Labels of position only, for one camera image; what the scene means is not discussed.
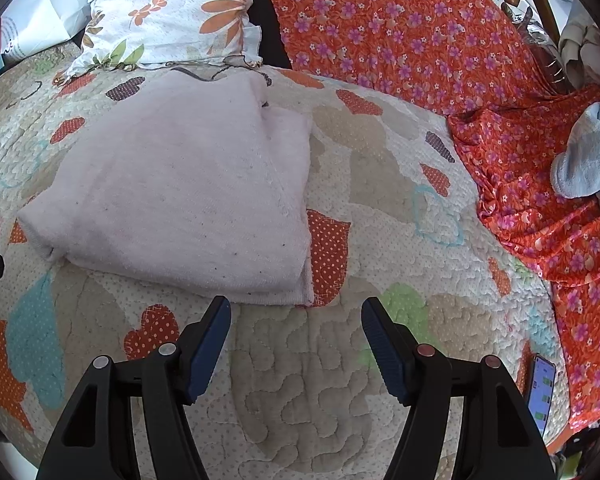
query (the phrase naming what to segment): floral pillow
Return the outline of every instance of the floral pillow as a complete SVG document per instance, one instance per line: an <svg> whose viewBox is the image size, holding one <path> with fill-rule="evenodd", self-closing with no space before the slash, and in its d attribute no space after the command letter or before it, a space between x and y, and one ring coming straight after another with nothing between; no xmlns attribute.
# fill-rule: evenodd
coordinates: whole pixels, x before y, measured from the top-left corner
<svg viewBox="0 0 600 480"><path fill-rule="evenodd" d="M259 65L260 27L251 0L90 0L82 55L61 77L93 68L153 68L168 62L223 64L244 56Z"/></svg>

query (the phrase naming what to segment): red floral fabric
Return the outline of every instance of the red floral fabric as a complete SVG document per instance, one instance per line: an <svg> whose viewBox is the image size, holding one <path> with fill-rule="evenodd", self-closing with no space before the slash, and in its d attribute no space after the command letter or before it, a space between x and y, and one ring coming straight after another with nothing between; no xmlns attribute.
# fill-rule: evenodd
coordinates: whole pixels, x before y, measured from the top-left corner
<svg viewBox="0 0 600 480"><path fill-rule="evenodd" d="M551 163L600 87L526 110L448 118L456 150L478 184L478 217L502 245L553 282L570 382L571 426L600 418L600 208L555 194Z"/></svg>
<svg viewBox="0 0 600 480"><path fill-rule="evenodd" d="M491 0L272 0L295 70L443 115L528 107L550 89Z"/></svg>

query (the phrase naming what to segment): folded pink cloth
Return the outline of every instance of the folded pink cloth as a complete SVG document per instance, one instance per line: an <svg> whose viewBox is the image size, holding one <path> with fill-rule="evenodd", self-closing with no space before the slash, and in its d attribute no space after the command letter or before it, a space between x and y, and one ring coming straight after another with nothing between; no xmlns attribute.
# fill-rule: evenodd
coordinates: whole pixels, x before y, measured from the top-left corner
<svg viewBox="0 0 600 480"><path fill-rule="evenodd" d="M232 301L314 300L310 120L255 72L169 71L81 131L18 220L43 258Z"/></svg>

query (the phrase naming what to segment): plastic bag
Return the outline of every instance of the plastic bag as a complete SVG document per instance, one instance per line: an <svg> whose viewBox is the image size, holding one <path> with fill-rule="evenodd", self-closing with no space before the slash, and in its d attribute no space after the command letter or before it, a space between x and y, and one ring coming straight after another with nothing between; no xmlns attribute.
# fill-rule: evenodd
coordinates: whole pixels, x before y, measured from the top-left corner
<svg viewBox="0 0 600 480"><path fill-rule="evenodd" d="M87 0L13 0L0 18L0 54L13 64L70 40L89 15Z"/></svg>

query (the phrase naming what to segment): bed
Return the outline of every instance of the bed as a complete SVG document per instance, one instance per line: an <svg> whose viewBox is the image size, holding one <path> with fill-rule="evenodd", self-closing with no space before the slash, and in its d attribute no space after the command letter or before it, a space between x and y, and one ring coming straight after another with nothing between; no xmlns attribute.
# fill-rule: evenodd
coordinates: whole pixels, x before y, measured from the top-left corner
<svg viewBox="0 0 600 480"><path fill-rule="evenodd" d="M56 87L54 75L78 53L73 43L56 46L0 78L0 428L34 464L95 356L140 357L208 305L176 288L50 266L15 221L50 185L81 127L160 76L97 71ZM217 70L196 69L205 78ZM363 336L368 296L449 356L497 354L521 386L531 351L556 363L544 435L551 442L570 404L548 289L478 221L475 184L445 118L345 82L261 72L271 104L314 120L306 199L317 302L232 306L209 389L187 410L209 477L383 475L406 413L387 393ZM329 256L335 269L322 260ZM141 472L154 478L139 407L134 413ZM460 416L455 399L440 478L450 477Z"/></svg>

